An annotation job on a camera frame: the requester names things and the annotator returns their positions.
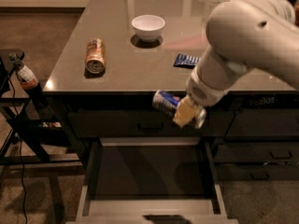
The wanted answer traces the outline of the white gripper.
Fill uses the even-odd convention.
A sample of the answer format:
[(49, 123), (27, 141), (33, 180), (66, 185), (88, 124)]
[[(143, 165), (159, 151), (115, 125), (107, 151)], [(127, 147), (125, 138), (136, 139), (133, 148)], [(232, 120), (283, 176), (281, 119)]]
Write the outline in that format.
[(203, 125), (203, 107), (213, 106), (227, 93), (229, 82), (224, 77), (203, 74), (193, 70), (186, 81), (186, 95), (178, 103), (173, 121), (180, 127), (193, 123), (196, 129)]

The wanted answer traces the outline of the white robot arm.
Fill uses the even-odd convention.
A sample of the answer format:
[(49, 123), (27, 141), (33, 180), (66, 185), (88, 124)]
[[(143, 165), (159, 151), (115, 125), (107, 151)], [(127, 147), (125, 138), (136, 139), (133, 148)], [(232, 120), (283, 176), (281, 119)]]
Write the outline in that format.
[(287, 0), (230, 0), (206, 21), (208, 47), (186, 81), (173, 121), (201, 126), (215, 105), (250, 70), (263, 70), (298, 88), (299, 29)]

